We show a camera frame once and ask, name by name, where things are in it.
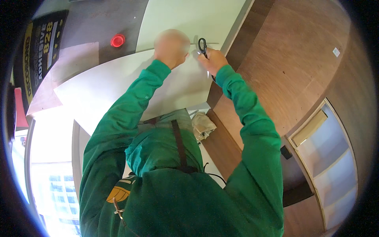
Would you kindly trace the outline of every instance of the yellow patch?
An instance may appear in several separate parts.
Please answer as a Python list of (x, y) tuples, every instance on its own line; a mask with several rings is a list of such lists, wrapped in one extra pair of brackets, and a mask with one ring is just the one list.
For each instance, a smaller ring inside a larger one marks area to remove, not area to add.
[(121, 202), (125, 200), (129, 196), (129, 194), (130, 191), (118, 186), (114, 186), (106, 201), (109, 203), (113, 203), (113, 198), (116, 198), (116, 202)]

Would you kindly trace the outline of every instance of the scissors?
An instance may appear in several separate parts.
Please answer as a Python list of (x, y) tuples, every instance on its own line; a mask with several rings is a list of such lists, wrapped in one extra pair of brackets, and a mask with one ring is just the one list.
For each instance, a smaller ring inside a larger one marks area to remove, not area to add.
[[(201, 42), (201, 41), (203, 41), (203, 48), (201, 48), (201, 46), (200, 46), (200, 42)], [(200, 39), (199, 39), (198, 46), (199, 46), (199, 50), (200, 50), (200, 52), (201, 52), (202, 54), (204, 54), (204, 56), (205, 56), (206, 58), (208, 58), (208, 56), (207, 56), (207, 42), (205, 41), (204, 38), (200, 38)], [(214, 77), (213, 75), (211, 75), (211, 76), (212, 76), (213, 81), (216, 82), (215, 77)]]

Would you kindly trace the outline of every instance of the black cable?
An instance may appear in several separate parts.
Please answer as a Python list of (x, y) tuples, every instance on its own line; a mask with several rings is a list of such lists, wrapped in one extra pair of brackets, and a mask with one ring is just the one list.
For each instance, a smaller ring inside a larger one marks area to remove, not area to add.
[[(205, 165), (204, 165), (204, 167), (203, 167), (203, 172), (205, 172), (205, 167), (207, 166), (207, 164), (209, 164), (209, 162), (205, 163)], [(221, 176), (216, 175), (216, 174), (211, 174), (211, 173), (207, 173), (207, 174), (209, 174), (209, 175), (214, 175), (214, 176), (219, 177), (219, 178), (224, 182), (224, 184), (226, 185), (225, 180), (224, 180)]]

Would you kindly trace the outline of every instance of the person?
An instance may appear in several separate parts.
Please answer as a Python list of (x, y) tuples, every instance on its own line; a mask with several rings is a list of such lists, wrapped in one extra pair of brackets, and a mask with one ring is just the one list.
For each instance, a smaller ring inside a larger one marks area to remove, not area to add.
[[(79, 194), (83, 237), (282, 236), (280, 137), (224, 55), (210, 48), (207, 55), (199, 62), (216, 76), (243, 124), (242, 161), (226, 186), (203, 172), (185, 109), (140, 122), (154, 91), (188, 56), (182, 42), (170, 38), (155, 47), (155, 60), (88, 141)], [(125, 161), (133, 174), (122, 179)]]

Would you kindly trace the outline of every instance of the hand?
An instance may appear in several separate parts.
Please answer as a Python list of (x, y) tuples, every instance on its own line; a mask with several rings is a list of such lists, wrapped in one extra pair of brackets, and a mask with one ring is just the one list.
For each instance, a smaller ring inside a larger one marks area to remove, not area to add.
[(214, 50), (207, 48), (207, 57), (204, 54), (200, 54), (197, 60), (205, 67), (207, 71), (213, 76), (216, 76), (217, 72), (225, 65), (228, 65), (228, 61), (220, 50)]
[(181, 31), (167, 30), (154, 42), (154, 59), (166, 64), (171, 70), (184, 63), (189, 56), (189, 38)]

